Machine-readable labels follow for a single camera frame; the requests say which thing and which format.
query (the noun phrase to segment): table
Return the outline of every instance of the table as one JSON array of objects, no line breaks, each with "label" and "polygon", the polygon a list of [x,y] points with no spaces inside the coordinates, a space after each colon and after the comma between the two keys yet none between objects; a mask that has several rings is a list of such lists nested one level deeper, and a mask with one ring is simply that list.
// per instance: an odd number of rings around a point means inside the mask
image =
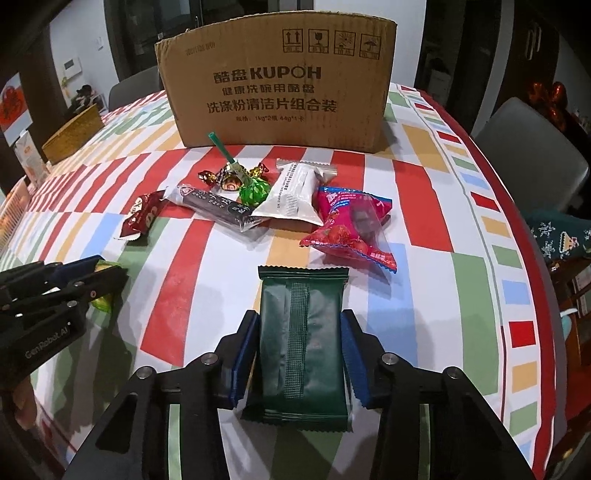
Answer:
[{"label": "table", "polygon": [[[277,158],[330,163],[338,170],[332,185],[392,198],[385,235],[398,272],[351,268],[343,307],[412,364],[461,367],[541,480],[561,435],[566,390],[547,272],[500,180],[440,106],[391,84],[384,118],[384,149],[373,155],[228,149],[246,168],[264,160],[273,170]],[[300,248],[305,233],[285,224],[239,235],[177,206],[155,220],[147,246],[115,239],[139,194],[182,181],[203,186],[197,172],[216,171],[224,159],[215,148],[184,148],[165,92],[104,120],[54,168],[0,261],[4,270],[100,254],[129,268],[117,320],[91,309],[87,334],[33,375],[44,439],[63,462],[131,372],[182,367],[258,308],[258,265],[332,266],[321,252]],[[232,478],[361,479],[369,475],[378,415],[357,407],[353,433],[345,434],[277,429],[227,411],[220,422]],[[171,478],[178,478],[175,409],[169,441]]]}]

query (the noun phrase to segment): white wall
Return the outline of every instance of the white wall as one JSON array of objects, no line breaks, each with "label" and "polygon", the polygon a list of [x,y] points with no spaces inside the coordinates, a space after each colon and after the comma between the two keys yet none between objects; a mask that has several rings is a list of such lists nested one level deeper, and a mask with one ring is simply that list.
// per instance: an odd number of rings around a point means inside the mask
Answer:
[{"label": "white wall", "polygon": [[315,10],[348,12],[394,20],[396,46],[392,81],[414,85],[418,56],[421,53],[427,0],[314,0]]},{"label": "white wall", "polygon": [[[99,37],[104,45],[101,49],[97,45]],[[119,79],[109,47],[103,0],[73,0],[51,21],[50,38],[60,82],[64,76],[64,62],[74,56],[80,59],[82,73],[68,84],[70,96],[88,83],[108,100],[111,87],[119,83]],[[65,92],[63,94],[69,106],[70,100]]]},{"label": "white wall", "polygon": [[554,81],[562,82],[566,87],[568,111],[578,109],[581,115],[591,119],[591,78],[562,35]]}]

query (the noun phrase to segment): wall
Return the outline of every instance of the wall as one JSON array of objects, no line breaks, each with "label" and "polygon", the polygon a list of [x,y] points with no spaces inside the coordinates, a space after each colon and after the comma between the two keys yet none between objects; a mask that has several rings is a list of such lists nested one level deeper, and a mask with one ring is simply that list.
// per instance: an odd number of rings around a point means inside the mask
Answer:
[{"label": "wall", "polygon": [[423,41],[427,0],[314,0],[315,10],[389,18],[398,24],[392,81],[414,85]]},{"label": "wall", "polygon": [[[85,83],[109,99],[111,87],[119,83],[109,48],[103,0],[73,0],[50,23],[51,52],[57,77],[63,78],[64,61],[78,56],[82,73],[74,77],[67,89],[70,97]],[[99,49],[98,38],[104,45]],[[70,100],[63,92],[64,100]]]},{"label": "wall", "polygon": [[496,99],[499,96],[501,83],[505,76],[509,49],[513,39],[513,16],[515,13],[514,0],[503,0],[501,3],[501,23],[499,25],[499,40],[496,44],[495,58],[492,62],[491,75],[486,85],[486,91],[482,98],[478,116],[472,127],[472,136],[475,137],[488,122],[495,109]]},{"label": "wall", "polygon": [[591,119],[591,78],[562,35],[554,81],[566,87],[569,112],[578,109],[581,115]]}]

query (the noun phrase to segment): green lollipop stick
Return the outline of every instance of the green lollipop stick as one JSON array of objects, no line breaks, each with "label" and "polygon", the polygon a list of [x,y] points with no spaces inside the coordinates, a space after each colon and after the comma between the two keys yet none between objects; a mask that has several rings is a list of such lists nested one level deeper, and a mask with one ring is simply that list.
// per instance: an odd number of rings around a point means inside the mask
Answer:
[{"label": "green lollipop stick", "polygon": [[230,164],[230,169],[236,174],[236,177],[240,179],[243,186],[250,185],[252,179],[246,173],[246,170],[240,165],[233,156],[230,155],[230,152],[226,150],[226,147],[222,143],[222,141],[217,137],[215,132],[211,132],[208,135],[209,139],[213,142],[213,144],[218,148],[222,155],[226,157],[226,160]]}]

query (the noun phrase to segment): white snack bar package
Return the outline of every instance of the white snack bar package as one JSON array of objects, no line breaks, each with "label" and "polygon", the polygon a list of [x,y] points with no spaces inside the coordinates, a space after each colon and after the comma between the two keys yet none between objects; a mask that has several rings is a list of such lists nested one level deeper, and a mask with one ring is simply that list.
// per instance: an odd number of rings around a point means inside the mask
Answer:
[{"label": "white snack bar package", "polygon": [[22,131],[21,136],[14,144],[14,153],[16,153],[27,177],[31,179],[36,188],[39,188],[49,176],[49,169],[43,163],[31,134],[27,130]]},{"label": "white snack bar package", "polygon": [[291,218],[322,226],[323,222],[312,206],[312,198],[319,182],[327,183],[336,177],[336,168],[277,159],[277,170],[281,172],[279,179],[252,216]]}]

